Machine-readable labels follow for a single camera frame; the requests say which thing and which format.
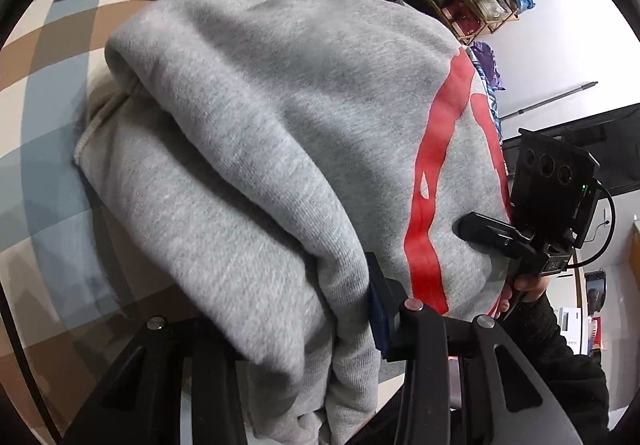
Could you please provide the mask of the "black sleeved right forearm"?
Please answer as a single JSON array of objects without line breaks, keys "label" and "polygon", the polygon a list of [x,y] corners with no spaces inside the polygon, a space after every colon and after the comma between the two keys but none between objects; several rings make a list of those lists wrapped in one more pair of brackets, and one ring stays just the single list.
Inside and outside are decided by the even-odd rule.
[{"label": "black sleeved right forearm", "polygon": [[576,354],[562,337],[544,295],[518,303],[501,324],[550,389],[585,444],[608,441],[608,386],[590,357]]}]

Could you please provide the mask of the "person's right hand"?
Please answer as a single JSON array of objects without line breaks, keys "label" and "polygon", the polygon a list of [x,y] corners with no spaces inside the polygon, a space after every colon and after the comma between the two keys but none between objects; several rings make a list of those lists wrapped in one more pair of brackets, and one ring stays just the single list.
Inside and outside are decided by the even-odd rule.
[{"label": "person's right hand", "polygon": [[551,276],[526,275],[510,279],[500,293],[498,314],[508,312],[515,299],[521,302],[535,302],[546,292],[550,280]]}]

